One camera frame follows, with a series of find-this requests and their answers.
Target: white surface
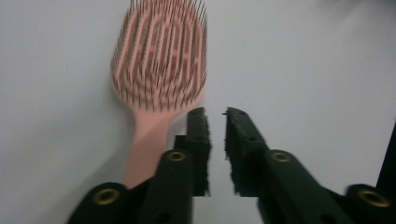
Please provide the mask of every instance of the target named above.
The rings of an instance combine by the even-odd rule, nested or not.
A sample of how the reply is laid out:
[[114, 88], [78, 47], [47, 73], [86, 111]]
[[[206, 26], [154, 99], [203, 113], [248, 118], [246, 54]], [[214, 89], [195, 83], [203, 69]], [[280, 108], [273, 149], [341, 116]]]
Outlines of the white surface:
[[[65, 223], [87, 190], [120, 182], [134, 122], [110, 87], [127, 0], [0, 1], [0, 223]], [[233, 196], [227, 106], [270, 148], [297, 156], [343, 193], [375, 185], [396, 117], [396, 3], [206, 0], [208, 79], [201, 105], [213, 150], [211, 198], [194, 223], [260, 223]], [[184, 118], [170, 139], [185, 131]]]

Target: hairbrush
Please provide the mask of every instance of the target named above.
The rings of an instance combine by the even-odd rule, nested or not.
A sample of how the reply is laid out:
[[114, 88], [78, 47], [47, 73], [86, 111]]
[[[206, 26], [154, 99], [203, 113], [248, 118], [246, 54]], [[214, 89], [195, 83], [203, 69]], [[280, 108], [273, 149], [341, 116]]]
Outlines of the hairbrush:
[[111, 62], [113, 86], [135, 121], [123, 184], [154, 175], [169, 127], [202, 97], [206, 13], [201, 0], [133, 0]]

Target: hairbrush bristle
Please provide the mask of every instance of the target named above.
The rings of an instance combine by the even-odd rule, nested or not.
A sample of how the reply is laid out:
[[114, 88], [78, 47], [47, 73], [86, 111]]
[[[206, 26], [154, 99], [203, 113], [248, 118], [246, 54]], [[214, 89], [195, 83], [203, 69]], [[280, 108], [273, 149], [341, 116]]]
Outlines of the hairbrush bristle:
[[132, 0], [111, 63], [121, 100], [152, 110], [193, 103], [206, 79], [206, 25], [201, 0]]

